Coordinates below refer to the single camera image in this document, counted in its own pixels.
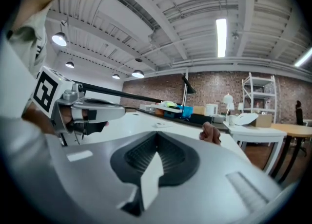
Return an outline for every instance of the white mug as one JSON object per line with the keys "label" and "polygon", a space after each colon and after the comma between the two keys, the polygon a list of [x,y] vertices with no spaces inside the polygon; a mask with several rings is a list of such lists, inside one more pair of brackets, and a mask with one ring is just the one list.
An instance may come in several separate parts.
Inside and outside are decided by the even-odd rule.
{"label": "white mug", "polygon": [[235,115],[230,115],[229,117],[230,117],[230,119],[229,119],[229,125],[235,125],[235,119],[237,118],[237,116],[235,116]]}

